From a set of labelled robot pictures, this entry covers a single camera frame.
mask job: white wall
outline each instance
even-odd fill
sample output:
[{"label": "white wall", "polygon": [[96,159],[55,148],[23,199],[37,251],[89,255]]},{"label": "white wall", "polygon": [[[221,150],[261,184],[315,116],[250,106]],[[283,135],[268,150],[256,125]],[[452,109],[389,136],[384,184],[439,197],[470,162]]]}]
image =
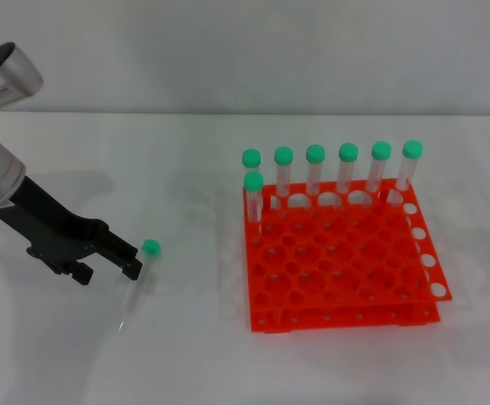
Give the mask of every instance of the white wall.
[{"label": "white wall", "polygon": [[490,113],[490,0],[0,0],[21,110]]}]

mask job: test tube rack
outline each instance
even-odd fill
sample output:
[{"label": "test tube rack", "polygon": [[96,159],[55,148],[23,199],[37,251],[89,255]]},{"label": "test tube rack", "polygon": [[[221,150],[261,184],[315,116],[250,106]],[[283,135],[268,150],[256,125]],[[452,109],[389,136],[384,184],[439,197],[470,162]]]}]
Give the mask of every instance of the test tube rack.
[{"label": "test tube rack", "polygon": [[316,196],[293,183],[287,197],[266,185],[255,224],[243,189],[253,332],[439,321],[449,286],[413,187],[399,192],[395,182],[368,193],[366,181],[352,181],[337,195],[325,181]]}]

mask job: green cap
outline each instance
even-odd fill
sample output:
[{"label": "green cap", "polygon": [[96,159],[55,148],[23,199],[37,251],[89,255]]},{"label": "green cap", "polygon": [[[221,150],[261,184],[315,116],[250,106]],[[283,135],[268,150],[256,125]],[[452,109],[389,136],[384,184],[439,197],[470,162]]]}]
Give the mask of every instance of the green cap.
[{"label": "green cap", "polygon": [[310,145],[306,149],[306,159],[310,163],[322,163],[326,159],[326,150],[321,145]]},{"label": "green cap", "polygon": [[263,176],[252,172],[245,175],[245,189],[249,192],[258,192],[263,188]]},{"label": "green cap", "polygon": [[354,143],[343,143],[338,151],[338,157],[342,162],[352,163],[357,160],[359,148]]},{"label": "green cap", "polygon": [[408,159],[419,159],[423,154],[423,144],[419,141],[407,141],[402,154]]},{"label": "green cap", "polygon": [[291,165],[293,162],[293,150],[288,146],[281,146],[275,150],[275,163],[281,166]]},{"label": "green cap", "polygon": [[372,147],[372,157],[376,160],[388,160],[390,158],[390,145],[385,141],[379,141]]},{"label": "green cap", "polygon": [[261,155],[258,149],[247,149],[243,152],[243,166],[255,169],[261,163]]},{"label": "green cap", "polygon": [[160,244],[154,239],[146,239],[142,245],[142,252],[147,256],[156,257],[160,254]]}]

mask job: white table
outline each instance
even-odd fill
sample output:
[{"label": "white table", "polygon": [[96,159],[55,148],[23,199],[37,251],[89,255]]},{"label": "white table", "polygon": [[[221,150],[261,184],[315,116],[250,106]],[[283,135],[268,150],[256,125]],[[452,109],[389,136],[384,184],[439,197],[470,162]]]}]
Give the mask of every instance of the white table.
[{"label": "white table", "polygon": [[[425,327],[253,334],[242,251],[241,152],[362,151],[423,140],[414,186],[454,300]],[[129,282],[96,256],[82,287],[0,222],[0,405],[490,403],[490,117],[0,113],[0,141],[63,205],[136,246],[158,239],[152,295],[118,332]]]}]

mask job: fallen test tube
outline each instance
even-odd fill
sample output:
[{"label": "fallen test tube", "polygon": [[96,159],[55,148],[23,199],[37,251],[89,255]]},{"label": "fallen test tube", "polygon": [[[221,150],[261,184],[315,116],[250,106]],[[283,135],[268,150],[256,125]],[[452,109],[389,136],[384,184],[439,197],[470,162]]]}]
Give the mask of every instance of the fallen test tube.
[{"label": "fallen test tube", "polygon": [[340,194],[349,192],[349,185],[352,182],[353,162],[357,160],[359,149],[353,143],[343,143],[338,151],[340,164],[338,166],[338,178],[336,191]]},{"label": "fallen test tube", "polygon": [[423,154],[423,144],[419,141],[407,141],[404,143],[402,154],[402,163],[398,171],[395,187],[397,190],[404,192],[412,184],[415,166],[417,166],[417,161]]},{"label": "fallen test tube", "polygon": [[281,146],[275,150],[277,164],[277,196],[287,197],[289,194],[289,173],[293,162],[293,150]]},{"label": "fallen test tube", "polygon": [[372,163],[370,164],[369,178],[366,180],[367,192],[377,192],[380,189],[385,164],[389,157],[390,145],[385,141],[376,142],[372,147]]},{"label": "fallen test tube", "polygon": [[153,293],[154,272],[153,266],[156,258],[160,255],[160,244],[153,239],[146,239],[143,242],[140,260],[142,271],[136,282],[132,283],[130,294],[127,297],[125,313],[119,326],[119,332],[124,332],[131,323],[134,316],[141,309],[147,296]]},{"label": "fallen test tube", "polygon": [[320,193],[321,164],[326,158],[326,150],[321,145],[310,145],[306,149],[309,174],[306,179],[306,193],[315,196]]},{"label": "fallen test tube", "polygon": [[260,173],[251,172],[245,175],[246,213],[249,222],[258,223],[261,221],[261,209],[263,206],[262,188],[263,176]]},{"label": "fallen test tube", "polygon": [[243,152],[243,166],[246,169],[246,173],[251,171],[259,171],[261,163],[261,154],[258,149],[247,149]]}]

